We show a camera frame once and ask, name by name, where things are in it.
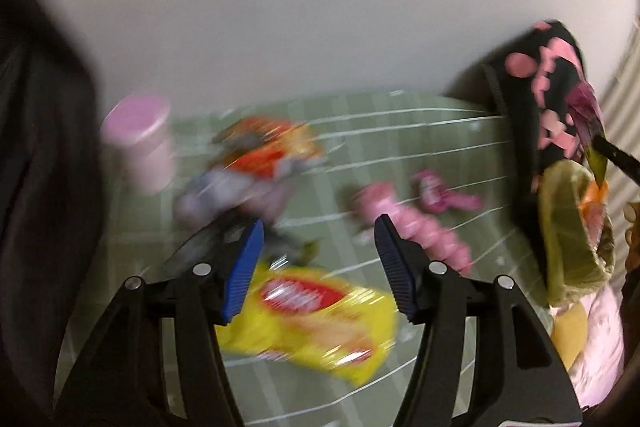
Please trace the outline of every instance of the plaid fabric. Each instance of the plaid fabric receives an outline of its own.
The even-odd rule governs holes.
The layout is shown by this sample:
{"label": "plaid fabric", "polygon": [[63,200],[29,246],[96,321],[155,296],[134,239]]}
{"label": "plaid fabric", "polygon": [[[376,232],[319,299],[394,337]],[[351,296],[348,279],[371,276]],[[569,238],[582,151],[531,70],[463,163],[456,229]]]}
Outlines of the plaid fabric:
{"label": "plaid fabric", "polygon": [[[329,152],[330,165],[299,177],[298,190],[280,227],[303,239],[321,238],[318,264],[360,285],[388,289],[373,245],[353,237],[360,231],[350,217],[357,188],[375,181],[394,183],[401,200],[413,201],[409,177],[434,169],[450,187],[481,194],[484,208],[450,210],[438,216],[472,247],[472,277],[492,280],[508,273],[530,297],[547,330],[542,307],[545,288],[525,237],[510,218],[510,173],[506,171],[509,132],[506,120],[481,107],[419,92],[379,92],[324,96],[312,100],[239,108],[219,116],[175,121],[178,177],[161,194],[133,193],[111,167],[108,235],[68,327],[60,357],[62,385],[75,354],[118,286],[145,266],[160,263],[188,233],[172,219],[172,201],[191,176],[210,163],[211,137],[239,118],[265,114],[308,121]],[[354,389],[328,374],[288,362],[266,362],[226,354],[225,364],[247,425],[281,427],[389,427],[414,368],[421,327],[399,315],[397,344],[378,374]],[[465,356],[455,414],[466,410],[475,360],[475,320],[467,321]],[[180,400],[172,324],[164,339],[168,395],[174,411]]]}

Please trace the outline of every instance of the striped curtain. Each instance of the striped curtain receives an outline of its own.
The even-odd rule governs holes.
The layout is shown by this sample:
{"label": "striped curtain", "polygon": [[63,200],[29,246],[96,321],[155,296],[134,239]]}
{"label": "striped curtain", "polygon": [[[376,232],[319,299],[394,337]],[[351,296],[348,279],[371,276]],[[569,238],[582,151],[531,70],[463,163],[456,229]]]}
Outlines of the striped curtain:
{"label": "striped curtain", "polygon": [[[600,107],[604,114],[607,139],[623,151],[640,158],[640,18],[636,19],[633,34],[615,80],[609,87]],[[616,240],[616,270],[611,280],[620,299],[625,282],[627,246],[625,230],[629,224],[623,217],[627,201],[640,200],[640,187],[618,168],[609,165],[609,215],[613,221]]]}

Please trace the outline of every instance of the brand logo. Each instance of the brand logo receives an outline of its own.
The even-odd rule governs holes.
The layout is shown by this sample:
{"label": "brand logo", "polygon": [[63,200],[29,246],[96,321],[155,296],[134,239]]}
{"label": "brand logo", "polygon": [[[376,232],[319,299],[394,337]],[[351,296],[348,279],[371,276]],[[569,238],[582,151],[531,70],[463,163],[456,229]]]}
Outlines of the brand logo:
{"label": "brand logo", "polygon": [[291,277],[277,277],[260,289],[265,304],[284,314],[309,314],[328,308],[346,294],[329,286]]}

